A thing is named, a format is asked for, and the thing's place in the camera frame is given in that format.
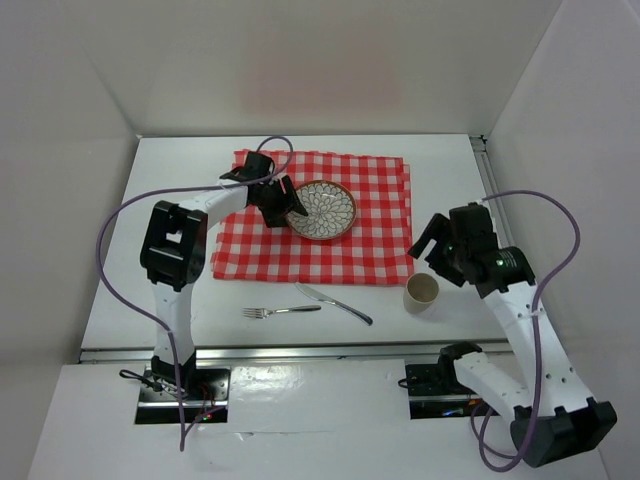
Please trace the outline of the red white checkered cloth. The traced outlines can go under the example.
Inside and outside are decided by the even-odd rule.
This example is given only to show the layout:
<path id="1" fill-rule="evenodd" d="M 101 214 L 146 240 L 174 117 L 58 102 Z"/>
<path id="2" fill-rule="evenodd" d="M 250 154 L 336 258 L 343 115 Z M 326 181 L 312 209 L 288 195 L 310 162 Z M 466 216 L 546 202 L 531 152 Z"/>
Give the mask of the red white checkered cloth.
<path id="1" fill-rule="evenodd" d="M 312 240 L 270 229 L 249 207 L 218 228 L 211 270 L 218 280 L 396 286 L 414 273 L 410 167 L 401 157 L 298 151 L 285 171 L 294 185 L 331 181 L 357 207 L 350 229 Z"/>

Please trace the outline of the floral patterned ceramic plate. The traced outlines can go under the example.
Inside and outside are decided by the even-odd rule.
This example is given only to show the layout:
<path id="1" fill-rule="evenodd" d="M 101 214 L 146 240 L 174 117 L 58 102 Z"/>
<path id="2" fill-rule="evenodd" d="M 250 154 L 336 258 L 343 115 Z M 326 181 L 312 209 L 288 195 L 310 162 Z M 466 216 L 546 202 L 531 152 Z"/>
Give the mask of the floral patterned ceramic plate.
<path id="1" fill-rule="evenodd" d="M 296 191 L 308 216 L 291 212 L 287 222 L 299 236 L 316 241 L 332 240 L 353 226 L 357 217 L 356 201 L 343 185 L 314 180 L 300 185 Z"/>

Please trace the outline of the beige paper cup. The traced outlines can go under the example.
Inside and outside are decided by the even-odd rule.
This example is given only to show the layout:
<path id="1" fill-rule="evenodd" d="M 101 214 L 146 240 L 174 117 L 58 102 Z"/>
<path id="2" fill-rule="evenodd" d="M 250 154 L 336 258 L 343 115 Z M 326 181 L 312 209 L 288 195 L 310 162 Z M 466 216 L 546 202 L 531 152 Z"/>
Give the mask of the beige paper cup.
<path id="1" fill-rule="evenodd" d="M 430 308 L 440 293 L 437 280 L 427 273 L 415 273 L 408 278 L 403 291 L 404 309 L 418 315 Z"/>

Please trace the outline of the silver fork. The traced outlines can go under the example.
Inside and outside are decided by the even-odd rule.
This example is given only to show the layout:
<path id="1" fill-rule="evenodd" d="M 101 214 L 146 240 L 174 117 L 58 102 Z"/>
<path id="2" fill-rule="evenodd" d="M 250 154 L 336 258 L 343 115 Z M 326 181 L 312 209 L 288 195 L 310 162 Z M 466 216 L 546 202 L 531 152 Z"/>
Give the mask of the silver fork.
<path id="1" fill-rule="evenodd" d="M 266 309 L 266 308 L 243 308 L 242 315 L 249 319 L 265 319 L 272 315 L 288 313 L 310 313 L 321 309 L 320 305 L 305 305 L 289 308 Z"/>

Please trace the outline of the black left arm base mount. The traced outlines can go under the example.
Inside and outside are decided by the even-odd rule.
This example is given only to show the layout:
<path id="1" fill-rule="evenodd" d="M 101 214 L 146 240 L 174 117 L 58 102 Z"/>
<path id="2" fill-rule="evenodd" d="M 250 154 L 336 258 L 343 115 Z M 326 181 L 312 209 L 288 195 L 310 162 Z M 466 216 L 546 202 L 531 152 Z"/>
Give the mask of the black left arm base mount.
<path id="1" fill-rule="evenodd" d="M 142 374 L 121 369 L 119 376 L 140 386 L 135 415 L 137 425 L 180 423 L 175 385 L 154 377 L 149 368 L 145 368 Z M 230 380 L 229 368 L 205 368 L 195 372 L 195 377 L 181 392 L 186 425 L 198 416 L 201 416 L 200 423 L 204 424 L 228 421 Z"/>

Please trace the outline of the silver table knife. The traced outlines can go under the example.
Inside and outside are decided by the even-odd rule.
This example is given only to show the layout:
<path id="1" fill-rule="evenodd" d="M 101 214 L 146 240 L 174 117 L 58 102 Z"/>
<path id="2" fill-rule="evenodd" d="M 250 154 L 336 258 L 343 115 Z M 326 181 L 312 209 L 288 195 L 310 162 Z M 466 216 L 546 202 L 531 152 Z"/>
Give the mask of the silver table knife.
<path id="1" fill-rule="evenodd" d="M 341 309 L 341 310 L 343 310 L 345 312 L 348 312 L 349 314 L 357 317 L 359 320 L 364 322 L 367 326 L 372 326 L 373 325 L 373 319 L 370 316 L 368 316 L 365 313 L 353 308 L 350 305 L 345 304 L 344 302 L 335 300 L 334 298 L 332 298 L 332 297 L 330 297 L 328 295 L 325 295 L 325 294 L 319 292 L 318 290 L 316 290 L 316 289 L 314 289 L 312 287 L 309 287 L 307 285 L 303 285 L 303 284 L 301 284 L 299 282 L 295 283 L 295 287 L 301 293 L 303 293 L 304 295 L 306 295 L 307 297 L 309 297 L 311 299 L 314 299 L 314 300 L 317 300 L 317 301 L 320 301 L 320 302 L 335 306 L 335 307 L 337 307 L 337 308 L 339 308 L 339 309 Z"/>

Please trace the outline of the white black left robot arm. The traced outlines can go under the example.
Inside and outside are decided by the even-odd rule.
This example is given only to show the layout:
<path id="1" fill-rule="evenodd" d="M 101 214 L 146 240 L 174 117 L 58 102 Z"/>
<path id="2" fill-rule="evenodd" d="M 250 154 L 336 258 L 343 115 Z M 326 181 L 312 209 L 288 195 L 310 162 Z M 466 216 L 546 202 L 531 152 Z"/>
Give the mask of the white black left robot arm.
<path id="1" fill-rule="evenodd" d="M 291 212 L 306 213 L 291 178 L 276 177 L 274 160 L 256 151 L 223 174 L 213 190 L 179 203 L 161 200 L 152 209 L 140 254 L 161 322 L 151 371 L 176 399 L 189 397 L 197 387 L 191 303 L 207 259 L 208 231 L 249 206 L 260 211 L 269 228 L 284 225 Z"/>

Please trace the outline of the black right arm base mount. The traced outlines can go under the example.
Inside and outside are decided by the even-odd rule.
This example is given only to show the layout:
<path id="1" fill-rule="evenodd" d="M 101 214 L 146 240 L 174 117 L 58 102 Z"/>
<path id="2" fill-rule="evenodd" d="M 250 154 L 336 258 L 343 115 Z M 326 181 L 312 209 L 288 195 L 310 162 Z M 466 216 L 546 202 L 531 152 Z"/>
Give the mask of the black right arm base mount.
<path id="1" fill-rule="evenodd" d="M 466 387 L 447 386 L 436 364 L 407 364 L 397 385 L 406 391 L 412 420 L 484 415 L 487 406 Z"/>

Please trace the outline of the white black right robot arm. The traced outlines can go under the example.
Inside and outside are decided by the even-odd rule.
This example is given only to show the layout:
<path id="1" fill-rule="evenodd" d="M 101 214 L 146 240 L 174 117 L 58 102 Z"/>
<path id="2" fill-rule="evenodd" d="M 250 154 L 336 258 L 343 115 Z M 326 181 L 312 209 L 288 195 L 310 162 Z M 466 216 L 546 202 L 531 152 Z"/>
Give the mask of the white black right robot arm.
<path id="1" fill-rule="evenodd" d="M 470 203 L 433 215 L 410 248 L 433 272 L 474 286 L 503 329 L 521 369 L 518 383 L 468 341 L 441 349 L 436 379 L 471 391 L 499 414 L 523 461 L 534 468 L 595 449 L 617 422 L 579 378 L 537 296 L 539 283 L 517 247 L 502 247 L 488 208 Z"/>

